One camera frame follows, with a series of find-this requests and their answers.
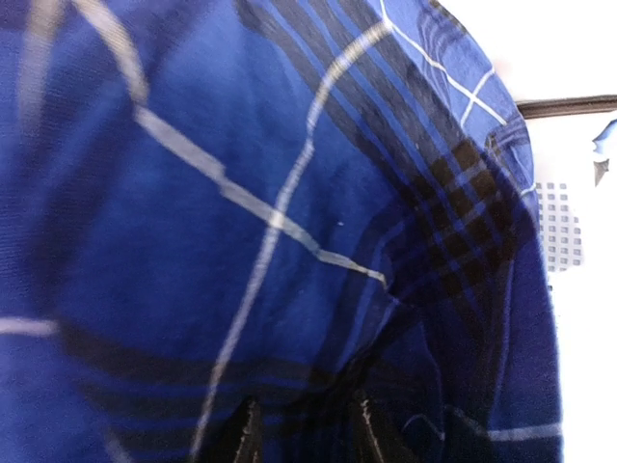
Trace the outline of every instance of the white wall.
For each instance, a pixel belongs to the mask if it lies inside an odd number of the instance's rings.
[[[617,94],[614,0],[441,0],[517,100]]]

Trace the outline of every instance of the black object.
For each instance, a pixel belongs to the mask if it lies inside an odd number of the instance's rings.
[[[420,463],[383,412],[364,392],[349,405],[358,463]]]
[[[525,119],[554,118],[577,114],[608,113],[617,110],[617,95],[543,99],[517,103]]]
[[[202,452],[200,463],[261,463],[263,424],[257,401],[246,398],[225,424],[216,444]]]

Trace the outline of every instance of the blue plaid shirt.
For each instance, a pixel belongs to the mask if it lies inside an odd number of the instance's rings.
[[[560,459],[524,121],[435,0],[0,6],[0,451]]]

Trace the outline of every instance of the black stripe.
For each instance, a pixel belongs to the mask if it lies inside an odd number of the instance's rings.
[[[355,8],[355,6],[352,7],[346,2],[344,2],[342,6],[345,12],[349,15],[349,17],[356,23],[356,25],[361,30],[367,27],[367,19],[366,19],[367,15],[368,15],[368,21],[374,20],[374,17],[371,17],[371,13],[372,13],[372,16],[374,16],[375,13],[371,12],[370,9],[366,9],[368,13],[360,14],[358,12],[358,9]],[[433,118],[433,124],[440,131],[441,135],[446,137],[446,140],[448,140],[448,144],[451,147],[455,147],[456,145],[452,143],[454,141],[452,140],[452,138],[454,136],[456,139],[460,140],[461,129],[459,125],[456,123],[456,121],[453,120],[452,115],[449,114],[447,109],[443,107],[443,104],[437,98],[427,98],[426,95],[423,95],[423,93],[427,95],[432,95],[432,93],[430,92],[430,89],[422,88],[421,84],[422,83],[426,84],[425,80],[422,78],[421,75],[417,75],[417,68],[414,67],[413,64],[410,66],[409,57],[407,57],[407,55],[403,52],[403,50],[400,48],[398,43],[396,43],[395,39],[392,37],[386,37],[383,40],[377,42],[375,44],[375,48],[388,61],[389,65],[397,73],[399,78],[401,78],[401,80],[406,83],[409,91],[412,93],[412,95],[415,96],[417,101],[419,101],[424,106],[427,114],[434,114],[435,111],[437,111],[437,114],[440,114],[440,115],[443,114],[443,117],[441,118]],[[503,176],[503,174],[495,173],[495,172],[492,172],[492,174],[493,174],[493,183],[495,183],[495,178]],[[514,242],[512,241],[512,239],[508,238],[509,236],[512,236],[512,232],[511,232],[512,213],[508,209],[508,205],[509,204],[506,204],[504,201],[499,201],[499,203],[493,207],[493,211],[491,211],[489,214],[485,214],[491,217],[491,219],[494,221],[495,228],[505,236],[504,242],[506,243],[506,248],[499,250],[499,253],[498,253],[499,257],[498,259],[496,259],[497,261],[504,262],[504,263],[507,263],[512,258],[513,251],[511,250],[514,247]],[[489,232],[489,229],[484,223],[484,220],[486,220],[486,218],[487,217],[477,218],[471,223],[467,224],[466,226],[467,232],[474,238],[476,243],[483,243],[483,242],[486,242],[487,240],[493,239],[492,234]],[[460,289],[459,283],[453,281],[451,278],[449,279],[448,285],[452,286],[451,290]],[[499,291],[505,291],[505,288],[500,287],[497,289],[497,293]],[[504,301],[493,301],[487,296],[485,296],[484,299],[486,300],[488,304],[492,304],[496,302],[500,304],[500,305],[495,305],[495,306],[490,307],[489,310],[494,316],[496,316],[498,319],[501,319],[503,317],[504,311],[506,310]],[[465,306],[467,303],[468,303],[467,301],[462,301],[459,299],[455,303],[455,305],[457,306],[457,311],[464,310],[465,308],[463,306]],[[485,381],[488,381],[490,384],[493,384],[493,385],[495,384],[496,382],[495,371],[497,368],[497,363],[499,362],[499,356],[494,355],[496,354],[494,350],[494,346],[495,345],[501,346],[502,340],[503,340],[502,334],[497,333],[496,339],[485,340],[486,344],[482,342],[482,344],[484,344],[484,348],[480,356],[479,365],[480,366],[493,365],[493,367],[488,368],[487,370],[484,370],[484,371],[479,369],[474,374],[475,376],[474,384],[482,384]],[[483,404],[486,404],[486,403],[490,403],[490,400],[487,398],[486,401],[482,400],[481,402],[483,402]]]
[[[444,416],[445,442],[443,443],[443,461],[486,462],[502,461],[499,458],[495,444],[488,439],[480,439],[469,426],[462,423],[453,414]]]
[[[524,188],[517,180],[516,172],[520,170],[516,158],[510,153],[509,156],[503,155],[503,150],[515,147],[529,148],[529,134],[524,119],[516,114],[508,119],[507,125],[501,125],[487,135],[485,141],[485,151],[492,157],[507,176],[507,181],[517,188]]]
[[[352,259],[358,261],[370,261],[375,252],[379,241],[388,230],[391,230],[401,221],[401,217],[409,214],[409,210],[397,199],[392,200],[379,214],[376,214],[364,229],[362,236],[356,246],[356,252]],[[333,318],[327,332],[327,336],[316,356],[315,364],[327,365],[333,359],[337,362],[342,355],[342,349],[349,339],[351,328],[354,324],[353,318],[357,312],[357,306],[362,297],[362,288],[365,279],[360,278],[352,272],[347,274],[347,279],[340,292],[340,297],[333,313]],[[373,306],[373,316],[381,318],[384,307]]]
[[[320,17],[326,22],[329,31],[333,35],[333,37],[337,37],[338,45],[343,48],[350,41],[353,40],[353,37],[345,31],[340,22],[335,19],[335,16],[330,11],[329,7],[323,1],[313,0],[311,1],[311,5],[315,8]],[[309,32],[310,28],[310,18],[306,15],[301,8],[295,8],[294,4],[281,4],[278,5],[281,14],[285,17],[287,22],[292,24],[294,27],[298,29],[301,37],[305,39],[305,41],[311,45],[312,34]],[[325,60],[332,59],[331,53],[324,53],[322,48],[326,45],[317,45],[313,48],[313,52],[316,55],[320,56],[323,61],[324,66],[328,63]],[[379,91],[384,101],[386,101],[396,116],[396,118],[401,122],[403,127],[405,128],[408,136],[412,141],[419,141],[421,143],[421,151],[423,152],[431,152],[433,158],[437,158],[437,162],[442,162],[443,160],[439,158],[440,154],[437,148],[435,147],[433,140],[430,135],[423,129],[422,124],[420,123],[416,113],[410,110],[409,105],[405,102],[402,95],[396,91],[394,86],[389,82],[386,75],[383,71],[375,66],[374,62],[368,55],[362,55],[357,61],[358,68],[362,71],[364,76],[370,81],[371,85],[374,86],[375,89]],[[396,134],[393,132],[388,123],[384,120],[380,110],[376,107],[376,105],[370,102],[370,98],[368,95],[359,87],[353,77],[345,73],[339,79],[340,86],[339,89],[345,94],[345,96],[349,99],[352,104],[354,104],[359,111],[364,115],[363,119],[367,122],[368,126],[371,130],[380,138],[382,143],[388,147],[389,152],[395,159],[396,165],[398,169],[402,170],[406,173],[407,178],[412,178],[416,187],[422,186],[420,192],[424,192],[424,201],[430,201],[437,196],[436,191],[433,187],[426,181],[422,181],[417,173],[417,168],[413,163],[412,157],[406,153],[405,147],[397,138]],[[465,148],[468,144],[460,145],[460,147]],[[479,160],[479,156],[470,156],[469,159]],[[453,175],[451,171],[447,168],[446,165],[441,165],[440,168],[431,169],[432,174],[438,180],[441,185],[447,185],[452,179]],[[449,224],[449,218],[447,217],[447,212],[445,208],[443,208],[440,204],[436,205],[436,208],[433,210],[433,220],[437,222],[437,228],[440,227],[440,222],[442,224]],[[435,227],[430,224],[430,220],[421,220],[423,224],[423,228],[425,231],[425,235],[427,237],[432,236],[435,232]],[[471,252],[471,247],[467,247],[468,252]],[[458,276],[452,274],[451,279],[457,280]],[[454,282],[456,285],[450,286],[451,288],[458,288],[459,292],[463,288],[463,284],[460,282]],[[477,326],[477,323],[473,321],[469,325]],[[474,337],[478,339],[479,333],[476,333]]]
[[[488,163],[488,168],[497,178],[499,184],[502,185],[501,196],[504,198],[504,207],[508,209],[507,216],[510,218],[513,213],[516,213],[517,220],[511,222],[510,226],[502,231],[503,241],[498,249],[498,257],[495,258],[496,265],[494,267],[496,287],[491,294],[491,299],[489,299],[492,304],[492,319],[490,320],[493,330],[491,333],[492,342],[485,348],[479,359],[472,383],[476,393],[470,404],[466,406],[466,410],[472,413],[474,418],[485,427],[488,427],[489,417],[497,394],[497,374],[505,347],[503,343],[504,330],[510,329],[503,323],[506,311],[509,311],[507,300],[509,297],[507,286],[509,267],[515,259],[517,247],[529,240],[536,239],[534,219],[519,199],[517,186],[509,180],[508,172],[496,162]]]
[[[292,423],[264,425],[263,439],[264,441],[276,440],[280,452],[286,455],[282,461],[293,461],[294,463],[333,461],[335,449],[339,453],[341,448],[344,451],[350,443],[345,436],[346,421],[346,409],[341,408],[335,413],[328,413],[319,418],[309,417]],[[217,442],[225,424],[225,422],[211,423],[211,427],[215,430],[209,433],[203,441],[203,448],[206,451]],[[326,430],[323,434],[314,432],[322,429]],[[186,456],[188,456],[188,447],[195,433],[195,427],[149,431],[113,427],[112,431],[122,447],[130,452],[186,450]],[[186,462],[186,457],[165,461]]]
[[[277,371],[278,376],[285,375],[284,370]],[[392,390],[404,390],[409,394],[419,388],[416,378],[397,366],[388,362],[378,361],[371,370],[376,384]],[[99,384],[88,379],[78,379],[80,391],[96,407],[116,417],[127,417],[144,420],[178,420],[197,419],[203,403],[204,394],[190,396],[178,395],[146,395],[126,391],[108,391]],[[255,396],[264,407],[282,407],[289,415],[298,413],[297,404],[307,395],[323,394],[325,388],[311,391],[310,385],[302,384],[297,388],[265,384],[246,380],[238,383],[231,392],[219,391],[216,395],[216,410],[232,410],[238,406],[239,400],[246,396]]]
[[[203,386],[207,384],[214,366],[211,361],[157,357],[88,333],[68,320],[59,320],[59,323],[60,336],[68,355],[119,379],[157,385]],[[335,378],[334,374],[315,366],[268,358],[230,363],[223,382],[242,383],[247,377],[255,375],[308,382],[314,387],[328,385]]]
[[[379,306],[371,304],[370,307],[377,308]],[[378,334],[375,341],[367,347],[357,350],[354,357],[345,365],[340,375],[340,380],[328,389],[326,395],[308,395],[303,400],[299,400],[292,405],[292,409],[298,410],[298,413],[304,412],[307,414],[307,418],[302,425],[303,436],[308,432],[318,431],[318,426],[324,426],[324,421],[330,422],[338,414],[344,413],[341,407],[344,407],[349,402],[351,395],[356,389],[366,385],[369,373],[376,368],[376,364],[382,357],[384,350],[404,336],[408,330],[416,326],[419,318],[420,311],[418,309],[399,307],[399,311],[395,313],[389,324]],[[318,361],[321,359],[327,361],[329,355],[340,351],[341,344],[340,338],[337,336],[338,332],[339,328],[333,323],[326,341],[322,345]],[[414,384],[414,382],[410,382],[408,391],[413,389]],[[287,422],[285,428],[293,428],[292,424],[292,422]]]
[[[369,357],[367,357],[368,365],[364,367],[362,377],[369,372],[371,376],[377,377],[377,381],[371,383],[372,388],[381,391],[382,394],[387,394],[390,401],[395,401],[396,403],[400,403],[407,407],[411,404],[424,404],[427,400],[427,393],[423,385],[418,382],[417,378],[411,377],[409,373],[401,372],[395,365],[377,362],[383,348],[391,343],[391,335],[398,337],[400,333],[402,333],[400,330],[401,327],[397,326],[394,331],[399,331],[399,333],[395,333],[391,329],[384,333],[384,336],[378,341],[378,349],[376,351],[373,350]],[[405,378],[404,381],[401,381],[401,373]],[[394,383],[400,384],[392,386],[389,383],[390,379]],[[267,394],[270,394],[271,390],[274,390],[271,386],[265,386],[265,388],[269,390]],[[199,417],[198,413],[201,409],[202,402],[202,397],[196,401],[191,401],[192,399],[188,399],[184,402],[181,402],[178,399],[167,401],[158,399],[150,400],[151,397],[140,397],[139,400],[136,400],[137,397],[135,396],[127,398],[121,395],[102,393],[96,389],[96,386],[85,386],[84,384],[82,384],[81,389],[90,400],[93,400],[96,405],[103,407],[107,413],[111,413],[116,417],[127,415],[132,419],[140,419],[143,417],[145,411],[148,412],[143,408],[137,409],[135,407],[136,403],[140,403],[142,407],[153,407],[163,412],[165,416],[158,417],[161,420],[171,418],[194,418],[195,422],[197,422]],[[283,388],[281,388],[281,390],[283,390],[285,394],[288,394],[289,392],[289,390],[285,391]],[[334,424],[344,423],[347,418],[345,409],[352,393],[353,391],[350,391],[348,394],[345,394],[345,398],[343,400],[332,400],[332,403],[330,403],[330,398],[326,395],[311,395],[302,393],[304,398],[301,401],[292,403],[289,406],[266,406],[263,404],[262,411],[264,416],[278,415],[281,417],[281,421],[279,423],[264,426],[264,439],[288,439],[294,436],[297,437],[299,434],[306,436],[307,433],[314,434],[315,432],[327,429]],[[226,395],[224,393],[219,393],[217,396],[217,402],[220,397],[223,402],[228,403],[229,411],[232,411],[237,408],[238,404],[245,396],[250,395]],[[310,403],[311,406],[305,411],[305,407],[300,406],[301,402],[303,405]],[[178,405],[185,409],[187,415],[189,415],[188,417],[169,416],[170,409],[177,407]],[[208,443],[216,441],[217,429],[220,429],[227,419],[228,417],[224,417],[222,419],[213,418],[210,421],[209,427],[213,430],[213,432],[210,432],[207,436]],[[114,435],[121,441],[122,445],[131,451],[161,449],[169,450],[186,448],[191,442],[191,438],[195,431],[195,426],[191,424],[168,429],[161,428],[146,430],[143,428],[129,429],[117,425],[113,431]]]
[[[421,9],[417,19],[417,28],[422,37],[421,46],[438,63],[443,62],[443,55],[447,49],[467,34],[465,27],[437,0],[430,0],[429,6]],[[433,82],[440,88],[444,101],[449,106],[450,84],[445,73],[425,60],[422,66],[425,75],[433,77]]]
[[[298,44],[283,30],[280,24],[271,15],[259,6],[252,5],[248,0],[236,0],[235,3],[242,23],[247,28],[254,30],[269,41],[278,45],[282,51],[284,51],[294,68],[298,70],[308,87],[316,93],[319,88],[321,77]],[[407,203],[409,207],[413,207],[416,200],[410,187],[403,183],[377,146],[358,130],[356,122],[352,120],[340,103],[338,103],[335,98],[329,97],[324,109],[330,115],[332,121],[336,124],[341,133],[352,145],[356,146],[362,153],[371,159],[403,201]]]

